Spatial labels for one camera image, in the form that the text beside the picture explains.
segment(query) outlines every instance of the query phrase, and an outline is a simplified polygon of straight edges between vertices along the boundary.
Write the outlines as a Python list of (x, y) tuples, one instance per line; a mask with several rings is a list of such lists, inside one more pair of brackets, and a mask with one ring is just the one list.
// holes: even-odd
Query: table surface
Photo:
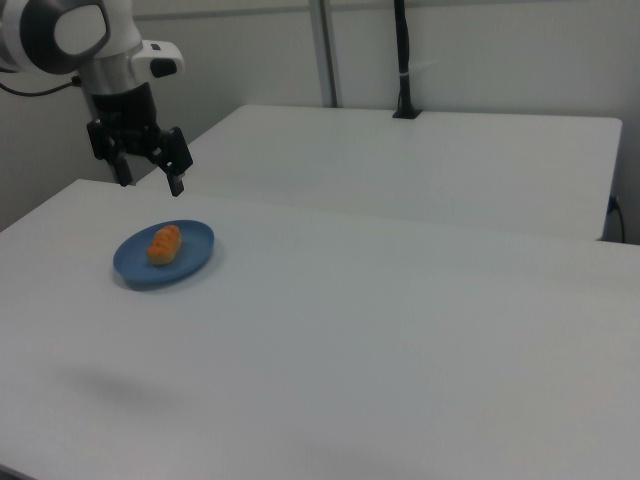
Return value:
[[(195, 140), (185, 188), (493, 230), (602, 235), (621, 122), (246, 106)], [(161, 171), (139, 186), (166, 190)]]
[[(217, 236), (133, 291), (127, 237)], [(79, 181), (0, 233), (0, 464), (42, 480), (637, 480), (636, 247)]]

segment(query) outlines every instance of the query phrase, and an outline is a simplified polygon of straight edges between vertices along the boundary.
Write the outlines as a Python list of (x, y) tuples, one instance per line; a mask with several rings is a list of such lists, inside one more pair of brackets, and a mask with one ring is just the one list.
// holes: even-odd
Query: white wall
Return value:
[[(344, 0), (333, 2), (343, 105), (394, 108), (393, 11), (350, 11)], [(640, 243), (640, 1), (422, 7), (408, 9), (407, 18), (412, 63), (437, 61), (412, 74), (417, 106), (622, 119), (614, 190), (628, 240)]]
[[(25, 91), (67, 80), (0, 74), (0, 82)], [(111, 179), (106, 162), (93, 157), (86, 133), (90, 116), (80, 89), (42, 98), (0, 91), (0, 112), (0, 231), (78, 178)]]

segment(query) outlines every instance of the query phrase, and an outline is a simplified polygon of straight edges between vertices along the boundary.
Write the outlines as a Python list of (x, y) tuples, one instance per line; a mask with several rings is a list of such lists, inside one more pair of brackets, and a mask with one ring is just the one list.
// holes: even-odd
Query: black cable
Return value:
[(620, 209), (620, 204), (616, 202), (618, 210), (618, 216), (620, 217), (620, 231), (622, 232), (622, 243), (627, 243), (627, 238), (624, 231), (624, 217), (622, 216), (622, 210)]
[(52, 93), (59, 92), (60, 90), (64, 90), (65, 88), (69, 88), (69, 87), (79, 87), (81, 84), (82, 82), (80, 81), (80, 77), (75, 76), (71, 78), (71, 81), (69, 83), (65, 83), (64, 85), (60, 85), (50, 90), (45, 90), (43, 92), (19, 92), (17, 90), (14, 90), (13, 88), (9, 88), (6, 85), (3, 85), (2, 83), (0, 83), (0, 89), (12, 95), (17, 95), (19, 97), (33, 98), (33, 97), (44, 97), (45, 95), (51, 95)]

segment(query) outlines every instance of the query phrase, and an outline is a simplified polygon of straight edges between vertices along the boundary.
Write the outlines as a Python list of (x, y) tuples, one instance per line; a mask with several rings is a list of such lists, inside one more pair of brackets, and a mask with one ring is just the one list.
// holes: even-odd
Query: orange food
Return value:
[(167, 265), (173, 262), (182, 246), (182, 234), (175, 225), (167, 225), (156, 232), (147, 257), (153, 265)]

